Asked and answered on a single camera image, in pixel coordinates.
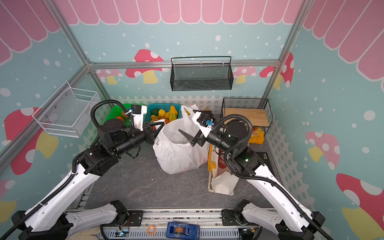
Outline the white plastic grocery bag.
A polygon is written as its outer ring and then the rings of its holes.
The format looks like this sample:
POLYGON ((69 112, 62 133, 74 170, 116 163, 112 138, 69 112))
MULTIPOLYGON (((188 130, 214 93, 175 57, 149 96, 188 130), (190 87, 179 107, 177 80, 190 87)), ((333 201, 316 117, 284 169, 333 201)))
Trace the white plastic grocery bag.
POLYGON ((153 144, 153 149, 158 163, 167 174, 178 174, 196 170, 208 162, 210 144, 192 146, 179 132, 182 130, 194 137, 199 131, 192 117, 197 105, 181 106, 182 118, 174 120, 164 126, 153 144))

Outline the red soda can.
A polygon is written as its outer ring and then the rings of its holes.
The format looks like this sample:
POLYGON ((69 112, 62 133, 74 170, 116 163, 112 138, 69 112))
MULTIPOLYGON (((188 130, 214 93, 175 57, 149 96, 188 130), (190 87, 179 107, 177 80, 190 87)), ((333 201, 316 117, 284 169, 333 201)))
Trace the red soda can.
POLYGON ((219 151, 218 166, 220 169, 226 169, 227 168, 227 164, 224 161, 224 152, 223 151, 219 151))

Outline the white tote bag yellow handles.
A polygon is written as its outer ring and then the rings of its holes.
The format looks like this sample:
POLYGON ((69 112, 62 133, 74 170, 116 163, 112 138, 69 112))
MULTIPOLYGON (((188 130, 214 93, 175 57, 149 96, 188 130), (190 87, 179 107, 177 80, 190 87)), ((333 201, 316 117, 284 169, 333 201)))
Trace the white tote bag yellow handles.
POLYGON ((220 150, 216 150, 213 145, 210 146, 208 158, 208 191, 211 193, 233 196, 239 178, 231 174, 228 166, 226 169, 219 168, 219 151, 220 150))

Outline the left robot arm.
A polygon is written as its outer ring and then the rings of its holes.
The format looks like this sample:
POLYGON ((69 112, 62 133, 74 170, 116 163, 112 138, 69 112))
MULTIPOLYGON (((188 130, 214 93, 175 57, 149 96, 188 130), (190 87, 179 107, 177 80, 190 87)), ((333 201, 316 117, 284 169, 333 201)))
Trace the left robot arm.
POLYGON ((91 145, 76 155, 67 176, 27 211, 17 211, 12 216, 13 226, 1 236, 7 239, 15 230, 21 230, 21 240, 65 240, 88 228, 114 224, 118 227, 129 223, 131 217, 120 201, 112 201, 104 207, 85 211, 73 217, 65 211, 69 205, 92 183, 102 177, 119 162, 122 155, 133 149, 141 150, 141 144, 153 144, 166 125, 165 122, 144 122, 142 105, 126 109, 117 100, 105 100, 95 104, 90 118, 98 135, 91 145), (100 125, 96 111, 103 105, 115 104, 128 116, 130 126, 120 119, 111 119, 100 125))

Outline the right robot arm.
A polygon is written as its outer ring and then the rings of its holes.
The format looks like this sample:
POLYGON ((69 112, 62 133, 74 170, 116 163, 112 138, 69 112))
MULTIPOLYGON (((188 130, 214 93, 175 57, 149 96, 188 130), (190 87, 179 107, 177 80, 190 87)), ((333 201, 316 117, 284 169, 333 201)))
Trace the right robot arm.
POLYGON ((312 212, 296 200, 275 178, 268 166, 248 145, 253 125, 245 116, 232 114, 214 121, 210 111, 195 110, 192 120, 199 127, 195 136, 181 134, 192 145, 209 143, 223 153, 223 160, 230 173, 247 180, 274 207, 267 211, 249 201, 242 201, 236 210, 241 220, 259 225, 275 233, 280 240, 313 240, 319 233, 327 240, 322 225, 325 217, 312 212))

